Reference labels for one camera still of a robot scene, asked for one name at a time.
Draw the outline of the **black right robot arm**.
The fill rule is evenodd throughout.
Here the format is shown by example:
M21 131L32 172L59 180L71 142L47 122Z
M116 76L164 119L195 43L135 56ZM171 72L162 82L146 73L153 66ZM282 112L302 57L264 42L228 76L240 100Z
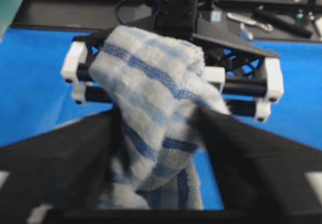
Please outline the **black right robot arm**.
M115 8L118 11L123 3ZM234 115L266 121L271 104L278 103L284 94L279 55L256 47L245 39L221 29L204 19L200 10L212 10L213 0L134 0L152 7L150 16L125 26L188 40L205 52L205 77L221 93L248 96L253 100L225 99ZM105 39L116 26L90 35L75 36L65 57L61 75L72 84L72 98L77 104L87 102L110 103L108 95L89 75L91 63L98 55Z

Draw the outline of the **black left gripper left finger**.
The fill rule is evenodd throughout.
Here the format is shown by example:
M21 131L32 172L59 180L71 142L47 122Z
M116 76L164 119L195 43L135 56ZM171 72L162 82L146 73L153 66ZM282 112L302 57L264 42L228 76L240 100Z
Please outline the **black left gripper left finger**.
M120 113L110 110L1 148L1 223L33 209L94 209Z

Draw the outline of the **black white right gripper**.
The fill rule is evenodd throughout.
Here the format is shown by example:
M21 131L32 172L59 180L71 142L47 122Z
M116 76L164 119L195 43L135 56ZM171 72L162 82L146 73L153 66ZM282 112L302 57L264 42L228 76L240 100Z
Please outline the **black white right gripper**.
M187 40L205 53L205 77L223 94L232 114L266 121L271 105L284 94L279 55L263 50L211 24L201 16L188 21L188 27L164 26L158 16L128 23L162 36ZM61 75L72 85L72 98L78 104L110 102L104 91L93 85L89 67L95 60L112 28L90 35L75 36L65 56Z

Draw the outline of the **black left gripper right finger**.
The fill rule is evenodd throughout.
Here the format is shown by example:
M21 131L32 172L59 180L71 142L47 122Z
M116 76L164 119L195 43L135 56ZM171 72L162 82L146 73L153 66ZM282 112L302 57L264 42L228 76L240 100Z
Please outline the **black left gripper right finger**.
M321 150L196 110L226 209L241 223L321 223Z

